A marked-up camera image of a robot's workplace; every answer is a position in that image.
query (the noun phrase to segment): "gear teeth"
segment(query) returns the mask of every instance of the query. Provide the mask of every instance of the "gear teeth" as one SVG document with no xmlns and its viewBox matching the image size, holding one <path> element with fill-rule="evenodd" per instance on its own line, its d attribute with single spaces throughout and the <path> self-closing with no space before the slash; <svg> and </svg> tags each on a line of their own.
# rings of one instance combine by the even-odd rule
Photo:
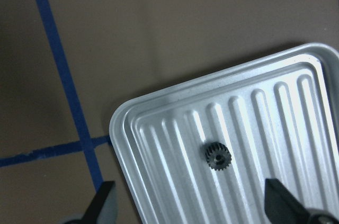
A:
<svg viewBox="0 0 339 224">
<path fill-rule="evenodd" d="M 205 157 L 209 167 L 216 171 L 227 168 L 232 161 L 229 150 L 220 142 L 211 143 L 205 150 Z"/>
</svg>

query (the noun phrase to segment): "blue tape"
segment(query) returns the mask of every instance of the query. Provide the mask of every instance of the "blue tape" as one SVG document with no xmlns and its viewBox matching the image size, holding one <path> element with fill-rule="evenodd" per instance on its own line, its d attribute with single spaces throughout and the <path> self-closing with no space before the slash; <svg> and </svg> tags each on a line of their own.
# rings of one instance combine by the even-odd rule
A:
<svg viewBox="0 0 339 224">
<path fill-rule="evenodd" d="M 99 138 L 92 139 L 94 148 L 102 145 L 104 143 L 110 143 L 109 136 L 103 136 Z M 7 158 L 0 158 L 0 167 L 11 166 L 15 164 L 25 163 L 25 162 L 32 162 L 34 160 L 39 159 L 47 159 L 52 157 L 57 157 L 65 154 L 72 154 L 82 151 L 82 147 L 80 141 L 71 142 L 67 144 L 57 145 L 46 147 L 38 150 L 34 150 L 30 153 L 26 154 L 18 154 L 12 157 Z"/>
<path fill-rule="evenodd" d="M 77 129 L 81 147 L 84 151 L 88 168 L 90 169 L 91 177 L 95 186 L 98 190 L 102 183 L 102 175 L 96 159 L 96 155 L 93 149 L 91 136 L 88 131 L 86 120 L 78 99 L 78 95 L 75 90 L 72 76 L 67 64 L 66 56 L 64 53 L 63 46 L 58 34 L 57 26 L 55 24 L 53 14 L 49 5 L 48 0 L 35 0 L 46 35 L 54 56 L 55 63 L 59 72 L 61 82 L 66 93 L 67 101 L 73 116 L 75 127 Z"/>
</svg>

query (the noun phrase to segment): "metal plate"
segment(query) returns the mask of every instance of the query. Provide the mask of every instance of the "metal plate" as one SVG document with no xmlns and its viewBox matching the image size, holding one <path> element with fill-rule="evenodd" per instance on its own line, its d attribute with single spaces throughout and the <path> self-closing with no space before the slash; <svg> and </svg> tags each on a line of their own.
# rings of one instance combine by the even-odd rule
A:
<svg viewBox="0 0 339 224">
<path fill-rule="evenodd" d="M 110 136 L 142 221 L 269 223 L 269 177 L 339 218 L 338 57 L 306 44 L 121 105 Z M 204 158 L 214 141 L 232 154 L 223 171 Z"/>
</svg>

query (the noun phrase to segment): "small black gear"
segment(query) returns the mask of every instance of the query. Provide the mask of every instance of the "small black gear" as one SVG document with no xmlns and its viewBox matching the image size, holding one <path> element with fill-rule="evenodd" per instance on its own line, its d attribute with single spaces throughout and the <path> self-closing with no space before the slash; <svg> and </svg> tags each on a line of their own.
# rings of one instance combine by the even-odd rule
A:
<svg viewBox="0 0 339 224">
<path fill-rule="evenodd" d="M 205 151 L 208 165 L 215 170 L 227 168 L 232 161 L 232 156 L 225 145 L 219 142 L 211 143 Z"/>
</svg>

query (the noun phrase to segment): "gear hole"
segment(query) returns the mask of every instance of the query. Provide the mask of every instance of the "gear hole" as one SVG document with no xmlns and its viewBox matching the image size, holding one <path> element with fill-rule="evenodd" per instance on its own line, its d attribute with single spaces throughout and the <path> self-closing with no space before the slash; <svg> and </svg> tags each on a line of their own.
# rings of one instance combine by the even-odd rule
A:
<svg viewBox="0 0 339 224">
<path fill-rule="evenodd" d="M 217 156 L 214 158 L 214 162 L 215 162 L 217 165 L 222 165 L 222 164 L 225 162 L 225 158 L 224 158 L 222 155 L 217 155 Z"/>
</svg>

